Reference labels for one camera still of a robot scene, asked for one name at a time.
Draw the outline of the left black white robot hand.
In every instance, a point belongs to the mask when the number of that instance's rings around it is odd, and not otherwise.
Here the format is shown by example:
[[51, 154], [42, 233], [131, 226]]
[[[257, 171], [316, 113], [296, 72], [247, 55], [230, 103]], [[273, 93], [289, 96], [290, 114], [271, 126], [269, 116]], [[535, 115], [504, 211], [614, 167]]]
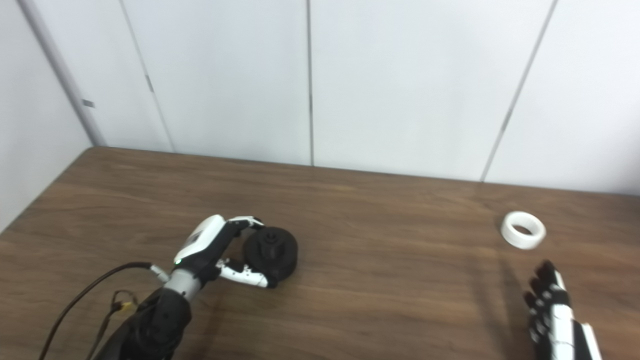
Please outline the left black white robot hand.
[[234, 239], [246, 229], [262, 230], [263, 222], [254, 216], [225, 219], [212, 215], [202, 221], [186, 239], [173, 260], [166, 289], [193, 298], [207, 283], [218, 278], [261, 289], [275, 289], [278, 280], [223, 255]]

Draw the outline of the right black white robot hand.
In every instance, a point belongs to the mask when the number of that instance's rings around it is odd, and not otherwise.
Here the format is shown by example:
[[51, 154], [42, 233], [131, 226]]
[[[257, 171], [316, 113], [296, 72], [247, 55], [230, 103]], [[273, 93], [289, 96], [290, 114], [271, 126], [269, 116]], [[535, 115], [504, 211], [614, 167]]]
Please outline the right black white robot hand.
[[523, 299], [528, 332], [537, 360], [601, 360], [594, 329], [576, 321], [562, 274], [544, 260], [529, 281]]

